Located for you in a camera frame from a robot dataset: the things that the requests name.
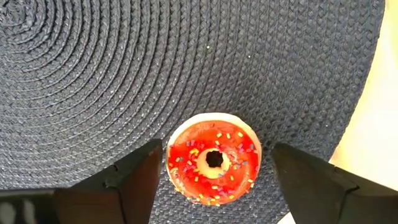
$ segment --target toy donut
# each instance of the toy donut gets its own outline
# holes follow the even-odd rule
[[[253,188],[261,144],[237,116],[203,113],[177,128],[166,155],[167,172],[176,191],[193,203],[220,206]]]

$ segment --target red glaze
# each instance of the red glaze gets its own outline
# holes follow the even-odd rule
[[[225,153],[231,162],[217,179],[199,174],[196,166],[198,155],[211,148]],[[177,191],[193,203],[219,206],[240,198],[253,187],[259,170],[257,150],[261,149],[255,148],[239,126],[226,121],[203,121],[187,128],[170,145],[167,166]]]

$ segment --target dark gray placemat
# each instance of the dark gray placemat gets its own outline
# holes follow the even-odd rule
[[[328,158],[363,89],[376,0],[0,0],[0,188],[68,186],[193,114],[264,143],[253,191],[193,205],[163,170],[151,223],[275,223],[269,148]]]

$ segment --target plastic donut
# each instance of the plastic donut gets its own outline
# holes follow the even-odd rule
[[[167,172],[178,192],[193,203],[220,206],[253,188],[261,144],[237,116],[204,113],[177,128],[166,155]]]

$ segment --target round placemat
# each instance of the round placemat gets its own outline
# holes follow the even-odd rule
[[[377,0],[0,0],[0,188],[64,187],[203,112],[263,143],[250,194],[193,205],[165,169],[151,223],[276,223],[276,141],[327,159],[366,80]]]

